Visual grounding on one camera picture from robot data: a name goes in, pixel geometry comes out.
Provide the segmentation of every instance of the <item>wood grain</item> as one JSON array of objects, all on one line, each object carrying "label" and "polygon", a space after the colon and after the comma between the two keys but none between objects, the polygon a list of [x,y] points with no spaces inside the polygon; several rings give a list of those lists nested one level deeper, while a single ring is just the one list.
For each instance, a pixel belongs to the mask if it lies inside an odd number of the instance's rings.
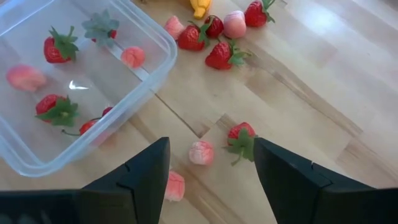
[{"label": "wood grain", "polygon": [[[188,1],[136,4],[163,25],[192,19]],[[213,1],[223,18],[247,0]],[[186,180],[179,203],[164,203],[162,224],[276,223],[254,164],[231,167],[223,146],[243,121],[258,135],[374,187],[398,187],[398,5],[392,0],[289,0],[270,8],[276,24],[248,29],[238,41],[253,53],[221,72],[202,52],[178,50],[165,85],[88,157],[39,179],[0,163],[0,189],[78,188],[120,165],[162,136],[171,166]],[[214,163],[193,165],[187,151],[211,142]]]}]

